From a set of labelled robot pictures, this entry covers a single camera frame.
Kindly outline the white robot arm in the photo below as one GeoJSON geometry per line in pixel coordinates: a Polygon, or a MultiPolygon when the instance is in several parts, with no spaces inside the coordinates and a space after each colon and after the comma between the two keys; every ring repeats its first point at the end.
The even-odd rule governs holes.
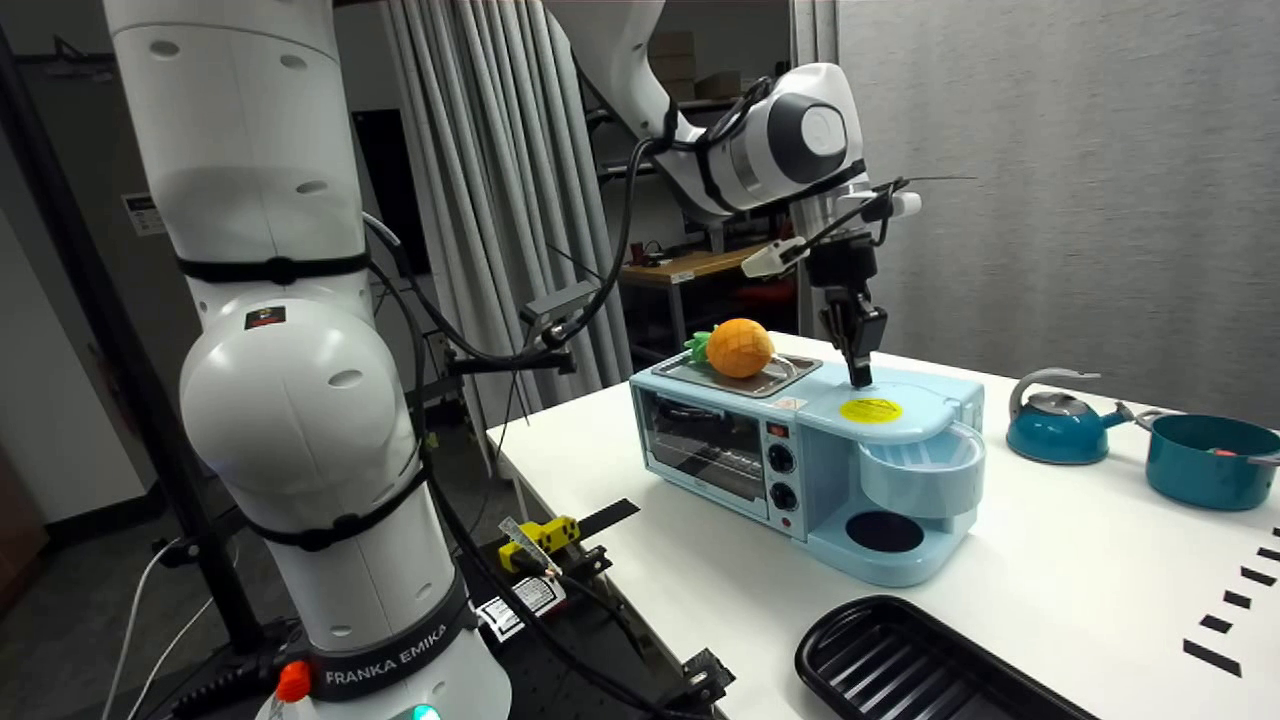
{"type": "Polygon", "coordinates": [[[182,428],[267,543],[311,692],[255,720],[509,720],[368,302],[331,0],[106,0],[201,340],[182,428]]]}

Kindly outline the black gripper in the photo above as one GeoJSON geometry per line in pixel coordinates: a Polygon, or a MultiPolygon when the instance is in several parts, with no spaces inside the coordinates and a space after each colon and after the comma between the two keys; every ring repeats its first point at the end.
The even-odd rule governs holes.
{"type": "Polygon", "coordinates": [[[878,252],[866,243],[821,243],[809,262],[809,281],[826,297],[826,328],[847,353],[851,387],[878,385],[878,345],[889,313],[872,302],[878,252]]]}

